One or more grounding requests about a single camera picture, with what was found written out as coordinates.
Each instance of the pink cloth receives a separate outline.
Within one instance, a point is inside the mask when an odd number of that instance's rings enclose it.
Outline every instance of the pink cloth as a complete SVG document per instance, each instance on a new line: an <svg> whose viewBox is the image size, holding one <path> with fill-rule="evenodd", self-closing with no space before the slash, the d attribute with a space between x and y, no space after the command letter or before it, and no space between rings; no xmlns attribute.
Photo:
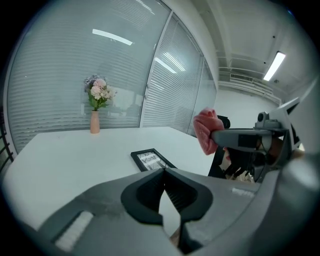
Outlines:
<svg viewBox="0 0 320 256"><path fill-rule="evenodd" d="M216 152L218 145L210 138L211 132L224 130L224 123L218 119L216 111L206 107L193 118L196 137L206 155Z"/></svg>

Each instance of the white table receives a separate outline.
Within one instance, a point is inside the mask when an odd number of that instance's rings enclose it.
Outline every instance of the white table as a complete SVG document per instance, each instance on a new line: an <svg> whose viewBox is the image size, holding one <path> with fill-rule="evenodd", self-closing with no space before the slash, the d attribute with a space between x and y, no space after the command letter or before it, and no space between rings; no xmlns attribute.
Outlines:
<svg viewBox="0 0 320 256"><path fill-rule="evenodd" d="M196 138L169 127L41 133L7 170L3 192L16 217L37 230L90 187L140 172L130 153L152 148L177 168L205 176L214 158L203 153ZM171 235L180 216L167 195L161 198L160 213Z"/></svg>

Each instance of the pink vase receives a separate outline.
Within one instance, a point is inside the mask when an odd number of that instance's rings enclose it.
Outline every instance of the pink vase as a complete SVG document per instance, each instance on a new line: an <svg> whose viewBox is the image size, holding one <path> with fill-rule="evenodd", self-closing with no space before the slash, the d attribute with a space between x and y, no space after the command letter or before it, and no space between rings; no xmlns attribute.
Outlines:
<svg viewBox="0 0 320 256"><path fill-rule="evenodd" d="M91 113L90 132L92 134L100 133L100 123L99 123L99 112L98 111L92 111L92 113Z"/></svg>

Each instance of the ceiling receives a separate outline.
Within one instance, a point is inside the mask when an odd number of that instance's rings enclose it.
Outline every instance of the ceiling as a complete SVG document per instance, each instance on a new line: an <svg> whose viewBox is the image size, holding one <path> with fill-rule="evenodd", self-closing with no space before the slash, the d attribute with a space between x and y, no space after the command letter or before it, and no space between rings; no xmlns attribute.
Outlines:
<svg viewBox="0 0 320 256"><path fill-rule="evenodd" d="M191 1L214 41L220 74L237 72L262 80L280 51L286 57L266 83L281 98L319 74L316 47L280 5L268 0Z"/></svg>

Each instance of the window blind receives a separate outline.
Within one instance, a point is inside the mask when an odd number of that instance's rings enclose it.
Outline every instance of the window blind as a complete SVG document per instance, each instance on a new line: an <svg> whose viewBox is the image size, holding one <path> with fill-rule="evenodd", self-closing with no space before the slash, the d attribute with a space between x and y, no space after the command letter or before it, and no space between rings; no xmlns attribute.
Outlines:
<svg viewBox="0 0 320 256"><path fill-rule="evenodd" d="M19 46L8 82L17 152L38 133L89 129L83 80L105 76L117 91L99 110L101 128L138 127L143 95L170 10L156 0L57 0Z"/></svg>
<svg viewBox="0 0 320 256"><path fill-rule="evenodd" d="M195 115L198 115L200 111L204 108L213 108L215 105L216 96L217 89L215 86L214 78L212 77L207 61L204 60L199 91L195 101L189 129L187 132L189 135L196 137L193 119Z"/></svg>
<svg viewBox="0 0 320 256"><path fill-rule="evenodd" d="M174 15L154 61L142 126L172 127L186 133L197 98L203 56Z"/></svg>

